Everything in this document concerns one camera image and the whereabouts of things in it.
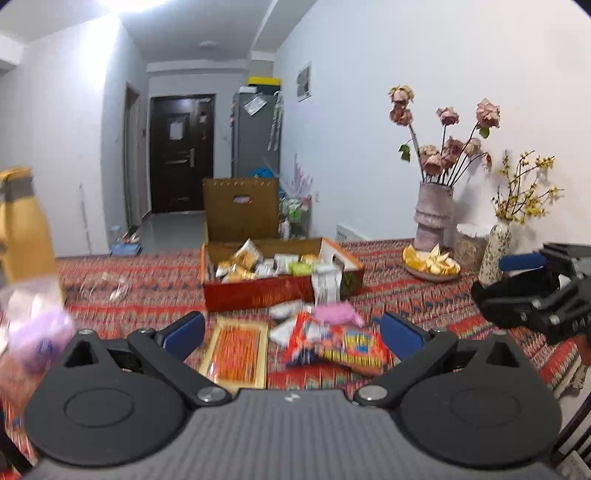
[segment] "patterned vase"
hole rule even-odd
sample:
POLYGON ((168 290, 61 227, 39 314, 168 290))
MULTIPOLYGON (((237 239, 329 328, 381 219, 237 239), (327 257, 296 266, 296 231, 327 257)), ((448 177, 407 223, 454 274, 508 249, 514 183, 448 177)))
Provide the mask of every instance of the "patterned vase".
POLYGON ((511 244, 510 227, 511 223, 508 220, 498 218, 491 230, 478 274, 478 280, 484 286, 498 282, 503 276, 503 272, 499 268, 499 261, 509 251, 511 244))

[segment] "cardboard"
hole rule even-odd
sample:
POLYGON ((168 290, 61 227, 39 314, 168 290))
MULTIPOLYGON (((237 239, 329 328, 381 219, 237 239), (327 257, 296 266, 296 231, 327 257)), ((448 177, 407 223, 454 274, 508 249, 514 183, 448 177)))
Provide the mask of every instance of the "cardboard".
POLYGON ((278 179, 205 179, 203 195, 210 242, 279 238, 278 179))

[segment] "gray tile floor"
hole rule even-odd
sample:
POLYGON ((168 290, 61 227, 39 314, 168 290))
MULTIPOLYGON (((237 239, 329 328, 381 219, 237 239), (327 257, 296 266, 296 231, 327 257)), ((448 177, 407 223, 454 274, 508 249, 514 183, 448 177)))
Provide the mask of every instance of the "gray tile floor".
POLYGON ((205 213, 157 213, 139 228, 143 253, 153 254, 201 248, 205 238, 205 213))

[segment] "light fixture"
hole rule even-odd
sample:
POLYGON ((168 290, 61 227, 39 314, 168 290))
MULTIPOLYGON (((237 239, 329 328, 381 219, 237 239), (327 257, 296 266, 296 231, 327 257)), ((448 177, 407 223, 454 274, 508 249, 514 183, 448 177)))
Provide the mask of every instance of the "light fixture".
POLYGON ((111 9, 118 14, 129 12, 143 12, 150 8, 158 7, 171 0, 100 0, 103 7, 111 9))

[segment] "refrigerator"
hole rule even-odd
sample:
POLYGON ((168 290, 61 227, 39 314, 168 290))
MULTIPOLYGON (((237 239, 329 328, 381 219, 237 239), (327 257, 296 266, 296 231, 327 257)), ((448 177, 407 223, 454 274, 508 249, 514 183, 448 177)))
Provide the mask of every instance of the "refrigerator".
POLYGON ((271 127, 277 97, 261 95, 266 104, 250 115, 245 106, 257 93, 237 93, 233 102, 232 122, 232 177, 248 177, 258 168, 270 168, 279 175, 280 142, 275 151, 275 133, 271 150, 268 150, 271 127))

